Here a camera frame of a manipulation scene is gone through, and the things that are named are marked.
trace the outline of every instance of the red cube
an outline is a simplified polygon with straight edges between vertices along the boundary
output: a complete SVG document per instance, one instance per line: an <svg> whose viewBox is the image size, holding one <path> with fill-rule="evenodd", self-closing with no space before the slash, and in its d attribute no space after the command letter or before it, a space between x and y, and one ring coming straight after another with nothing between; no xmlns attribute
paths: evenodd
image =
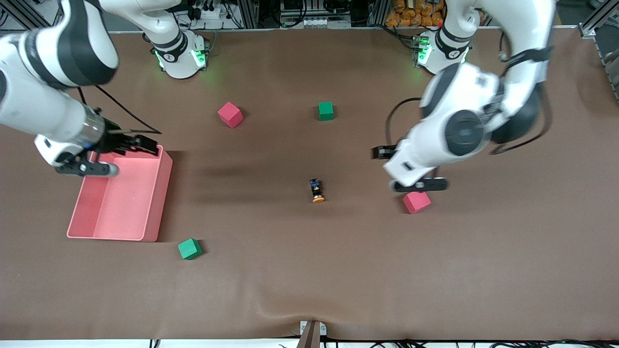
<svg viewBox="0 0 619 348"><path fill-rule="evenodd" d="M404 205L411 214L428 207L430 203L430 198L425 192L411 192L404 197Z"/></svg>
<svg viewBox="0 0 619 348"><path fill-rule="evenodd" d="M239 123L243 120L243 114L241 114L241 110L239 110L234 104L227 102L223 108L219 109L217 112L222 121L228 125L230 128L234 128L238 126Z"/></svg>

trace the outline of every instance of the white robotic arm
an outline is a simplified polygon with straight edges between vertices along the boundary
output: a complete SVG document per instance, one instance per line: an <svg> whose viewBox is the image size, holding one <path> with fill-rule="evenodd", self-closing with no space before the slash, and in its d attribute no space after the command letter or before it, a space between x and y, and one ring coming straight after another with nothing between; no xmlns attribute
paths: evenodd
<svg viewBox="0 0 619 348"><path fill-rule="evenodd" d="M204 37L180 30L174 15L164 11L181 0L100 0L105 12L125 18L144 31L155 47L161 68L175 79L186 79L206 68Z"/></svg>
<svg viewBox="0 0 619 348"><path fill-rule="evenodd" d="M125 134L65 92L106 84L118 67L98 3L61 0L58 25L0 39L0 124L36 134L37 149L57 172L115 175L112 165L88 162L89 151L157 153L155 141Z"/></svg>
<svg viewBox="0 0 619 348"><path fill-rule="evenodd" d="M491 140L504 144L525 135L539 112L535 90L546 79L554 0L447 0L447 5L445 23L430 40L435 45L426 67L449 65L423 94L422 121L395 149L375 155L389 158L384 169L394 179L392 187L416 191L414 185L436 167L468 159ZM505 78L461 63L478 26L476 8L491 14L511 41Z"/></svg>

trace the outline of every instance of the pink box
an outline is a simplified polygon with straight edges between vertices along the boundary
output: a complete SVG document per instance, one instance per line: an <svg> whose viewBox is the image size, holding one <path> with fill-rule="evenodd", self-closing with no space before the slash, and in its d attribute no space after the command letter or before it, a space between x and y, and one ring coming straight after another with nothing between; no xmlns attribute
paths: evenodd
<svg viewBox="0 0 619 348"><path fill-rule="evenodd" d="M241 110L239 110L234 104L227 102L223 108L219 109L217 112L222 121L227 124L230 128L234 128L238 126L239 123L243 120L243 114Z"/></svg>
<svg viewBox="0 0 619 348"><path fill-rule="evenodd" d="M67 237L157 240L172 171L172 159L157 147L157 157L144 152L102 154L99 162L117 165L118 175L84 178Z"/></svg>
<svg viewBox="0 0 619 348"><path fill-rule="evenodd" d="M428 207L430 203L430 198L425 192L411 192L404 197L404 205L411 214Z"/></svg>

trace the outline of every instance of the small figurine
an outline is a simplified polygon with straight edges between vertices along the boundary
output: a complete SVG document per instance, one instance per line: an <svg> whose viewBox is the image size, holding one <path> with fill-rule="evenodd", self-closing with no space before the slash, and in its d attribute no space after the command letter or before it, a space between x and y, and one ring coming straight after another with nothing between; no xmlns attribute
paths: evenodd
<svg viewBox="0 0 619 348"><path fill-rule="evenodd" d="M324 197L322 196L322 191L320 190L320 181L317 178L312 179L309 181L309 184L311 186L311 194L312 196L314 196L314 199L312 199L312 202L314 203L323 202Z"/></svg>

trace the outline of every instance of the brown tabletop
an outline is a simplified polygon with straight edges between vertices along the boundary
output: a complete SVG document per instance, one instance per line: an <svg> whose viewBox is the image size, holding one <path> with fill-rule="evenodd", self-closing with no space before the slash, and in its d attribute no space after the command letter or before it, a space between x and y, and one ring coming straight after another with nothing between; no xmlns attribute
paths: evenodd
<svg viewBox="0 0 619 348"><path fill-rule="evenodd" d="M498 39L480 30L469 61L500 72ZM159 71L140 35L114 41L108 91L175 161L160 238L68 239L80 180L2 128L1 339L279 337L308 318L341 339L619 337L619 107L576 29L554 34L550 133L442 168L451 187L417 215L370 160L386 114L430 80L388 34L221 33L188 80ZM246 116L236 129L217 116L227 101ZM316 120L323 101L333 122ZM394 138L418 114L403 107ZM182 260L187 238L207 253Z"/></svg>

